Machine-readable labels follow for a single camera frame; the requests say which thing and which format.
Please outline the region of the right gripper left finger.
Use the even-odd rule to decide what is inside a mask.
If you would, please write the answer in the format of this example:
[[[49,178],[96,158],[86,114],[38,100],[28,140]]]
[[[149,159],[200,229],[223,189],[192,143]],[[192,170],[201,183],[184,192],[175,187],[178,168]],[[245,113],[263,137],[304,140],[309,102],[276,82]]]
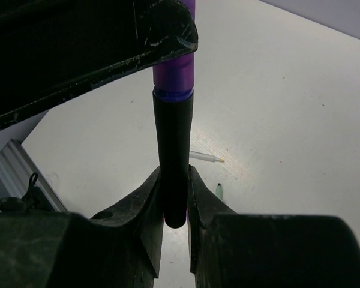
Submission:
[[[86,218],[0,212],[0,287],[152,287],[159,275],[160,171]]]

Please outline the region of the black purple marker pen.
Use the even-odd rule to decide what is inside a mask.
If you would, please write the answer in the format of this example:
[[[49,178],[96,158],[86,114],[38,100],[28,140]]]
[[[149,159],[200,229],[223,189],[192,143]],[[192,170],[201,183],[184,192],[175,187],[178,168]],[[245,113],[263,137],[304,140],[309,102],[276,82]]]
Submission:
[[[164,219],[174,229],[186,221],[190,131],[194,91],[153,90]]]

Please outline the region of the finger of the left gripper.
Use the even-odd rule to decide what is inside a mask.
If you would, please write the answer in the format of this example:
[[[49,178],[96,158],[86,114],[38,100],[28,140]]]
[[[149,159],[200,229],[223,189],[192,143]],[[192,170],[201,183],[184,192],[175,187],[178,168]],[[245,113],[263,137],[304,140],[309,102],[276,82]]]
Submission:
[[[0,131],[197,50],[194,1],[0,1]]]

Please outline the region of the purple marker cap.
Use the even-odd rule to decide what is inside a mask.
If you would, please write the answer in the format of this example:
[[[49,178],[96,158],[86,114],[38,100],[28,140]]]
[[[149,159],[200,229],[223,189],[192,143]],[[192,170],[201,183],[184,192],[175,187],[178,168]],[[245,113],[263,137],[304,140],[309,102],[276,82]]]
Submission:
[[[170,97],[194,89],[194,52],[198,48],[195,1],[161,1],[157,7],[157,32],[151,46],[164,53],[153,67],[156,90]]]

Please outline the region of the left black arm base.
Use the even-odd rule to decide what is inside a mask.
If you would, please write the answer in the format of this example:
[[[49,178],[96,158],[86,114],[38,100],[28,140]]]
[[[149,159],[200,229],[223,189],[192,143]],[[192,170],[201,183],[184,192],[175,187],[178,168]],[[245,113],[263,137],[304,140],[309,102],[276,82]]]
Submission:
[[[34,172],[28,182],[28,189],[25,195],[19,197],[2,197],[0,198],[1,213],[30,213],[31,211],[51,212],[54,210],[52,204],[48,201],[42,190],[36,186],[39,174]]]

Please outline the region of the white yellow-tip pen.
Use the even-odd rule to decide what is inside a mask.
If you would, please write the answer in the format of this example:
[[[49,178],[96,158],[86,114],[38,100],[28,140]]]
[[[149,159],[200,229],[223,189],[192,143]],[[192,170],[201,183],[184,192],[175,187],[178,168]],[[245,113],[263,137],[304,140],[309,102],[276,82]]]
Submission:
[[[208,162],[212,162],[212,163],[214,163],[214,162],[224,163],[224,160],[222,158],[219,158],[219,157],[211,155],[211,154],[190,151],[189,156],[190,156],[190,158],[197,159],[197,160],[208,161]]]

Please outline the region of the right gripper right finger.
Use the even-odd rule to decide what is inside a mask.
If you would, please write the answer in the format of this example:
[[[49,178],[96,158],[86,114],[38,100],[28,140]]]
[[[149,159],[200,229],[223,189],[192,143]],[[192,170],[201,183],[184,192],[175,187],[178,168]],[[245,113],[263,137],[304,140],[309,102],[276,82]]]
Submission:
[[[190,270],[197,287],[360,287],[360,246],[326,215],[239,214],[189,168]]]

